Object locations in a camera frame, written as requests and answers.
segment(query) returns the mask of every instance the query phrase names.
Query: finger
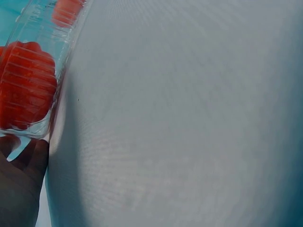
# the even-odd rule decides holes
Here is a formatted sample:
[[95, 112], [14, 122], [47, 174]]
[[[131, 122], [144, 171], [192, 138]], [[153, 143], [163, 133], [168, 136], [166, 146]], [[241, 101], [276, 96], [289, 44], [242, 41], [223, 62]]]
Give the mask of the finger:
[[58, 0], [53, 9], [53, 22], [61, 27], [69, 27], [76, 21], [86, 0]]
[[7, 158], [13, 149], [20, 145], [21, 141], [17, 136], [7, 135], [0, 137], [0, 152]]
[[42, 188], [43, 178], [48, 165], [49, 143], [39, 140], [36, 143], [34, 153], [24, 173], [35, 181], [39, 189]]
[[21, 154], [14, 160], [12, 160], [10, 163], [14, 167], [23, 171], [28, 166], [33, 156], [36, 144], [37, 144], [37, 140], [31, 140], [29, 144], [21, 152]]

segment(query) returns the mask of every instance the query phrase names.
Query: white surface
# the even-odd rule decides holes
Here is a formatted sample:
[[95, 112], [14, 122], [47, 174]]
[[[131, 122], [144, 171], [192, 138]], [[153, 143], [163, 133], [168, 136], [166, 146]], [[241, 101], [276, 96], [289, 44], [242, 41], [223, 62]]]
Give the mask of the white surface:
[[53, 226], [301, 226], [302, 16], [302, 0], [95, 1], [52, 141]]

